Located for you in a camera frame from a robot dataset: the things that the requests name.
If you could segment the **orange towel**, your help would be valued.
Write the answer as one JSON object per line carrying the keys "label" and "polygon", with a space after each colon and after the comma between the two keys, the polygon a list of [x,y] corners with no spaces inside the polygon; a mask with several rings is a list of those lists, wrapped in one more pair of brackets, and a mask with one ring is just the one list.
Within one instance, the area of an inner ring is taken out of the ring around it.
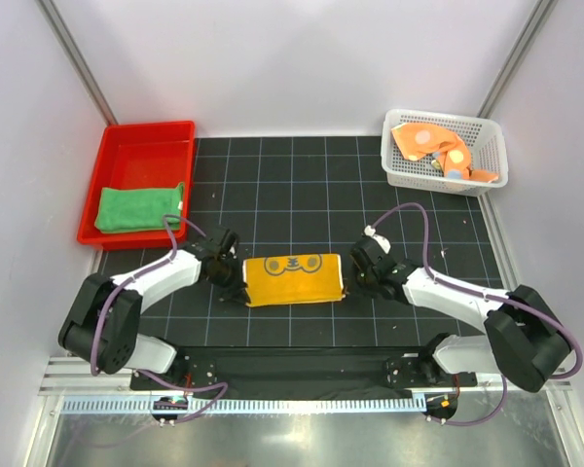
{"label": "orange towel", "polygon": [[472,167],[471,153],[453,131],[431,123],[405,123],[391,129],[393,140],[406,161],[432,157],[432,166],[445,178],[480,183],[495,182],[499,175]]}

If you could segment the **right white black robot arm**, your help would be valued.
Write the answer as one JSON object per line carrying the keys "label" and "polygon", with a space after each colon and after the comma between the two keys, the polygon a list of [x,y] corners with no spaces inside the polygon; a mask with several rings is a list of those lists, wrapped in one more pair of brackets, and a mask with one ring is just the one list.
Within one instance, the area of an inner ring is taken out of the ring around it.
{"label": "right white black robot arm", "polygon": [[488,289],[398,261],[376,234],[357,240],[349,256],[352,293],[433,309],[478,330],[469,337],[440,334],[422,348],[419,372],[428,384],[441,385],[461,373],[490,373],[535,393],[571,351],[553,312],[527,286]]}

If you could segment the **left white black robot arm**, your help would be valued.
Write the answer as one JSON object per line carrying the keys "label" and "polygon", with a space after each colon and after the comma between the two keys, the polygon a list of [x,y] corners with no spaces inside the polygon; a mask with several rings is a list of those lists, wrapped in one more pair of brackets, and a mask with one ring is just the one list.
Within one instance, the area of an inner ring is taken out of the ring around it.
{"label": "left white black robot arm", "polygon": [[159,260],[124,274],[89,275],[69,309],[57,341],[90,364],[91,373],[146,371],[165,389],[183,384],[187,367],[177,346],[139,332],[144,311],[174,292],[207,281],[223,301],[247,304],[237,257],[239,236],[218,226],[183,245],[172,244]]}

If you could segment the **blue yellow patterned towel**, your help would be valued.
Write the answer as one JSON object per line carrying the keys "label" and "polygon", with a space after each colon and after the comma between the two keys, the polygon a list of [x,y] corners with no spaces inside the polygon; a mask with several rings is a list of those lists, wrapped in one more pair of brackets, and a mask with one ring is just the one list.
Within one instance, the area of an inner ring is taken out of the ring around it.
{"label": "blue yellow patterned towel", "polygon": [[333,303],[345,296],[338,254],[247,259],[242,264],[250,307]]}

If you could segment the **green microfiber towel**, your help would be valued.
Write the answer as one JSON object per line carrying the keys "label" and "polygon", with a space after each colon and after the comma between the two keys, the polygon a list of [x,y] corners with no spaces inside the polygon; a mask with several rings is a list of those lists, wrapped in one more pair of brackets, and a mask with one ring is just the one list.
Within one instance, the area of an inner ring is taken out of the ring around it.
{"label": "green microfiber towel", "polygon": [[104,234],[139,233],[179,228],[184,184],[173,188],[118,190],[103,188],[94,226]]}

